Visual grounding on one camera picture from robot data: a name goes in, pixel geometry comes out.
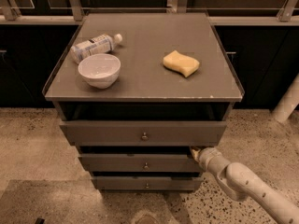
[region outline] sponge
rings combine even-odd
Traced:
[[[168,69],[180,72],[187,78],[198,69],[200,63],[196,59],[174,50],[163,58],[163,64]]]

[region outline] white pole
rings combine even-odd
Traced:
[[[299,74],[292,82],[276,108],[273,116],[278,122],[284,122],[299,104]]]

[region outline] floor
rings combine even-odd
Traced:
[[[218,150],[299,206],[299,113],[233,110]],[[0,223],[275,223],[251,198],[238,203],[210,174],[193,193],[101,193],[59,129],[54,109],[0,108]]]

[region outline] drawer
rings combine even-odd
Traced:
[[[82,154],[79,159],[90,172],[201,172],[186,154]]]
[[[120,191],[196,191],[202,181],[202,177],[98,176],[93,178],[96,189]]]
[[[60,125],[70,144],[80,146],[216,146],[225,121],[89,121]]]

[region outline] bottle cap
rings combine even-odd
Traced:
[[[120,43],[122,42],[122,36],[120,34],[114,35],[114,42],[115,43]]]

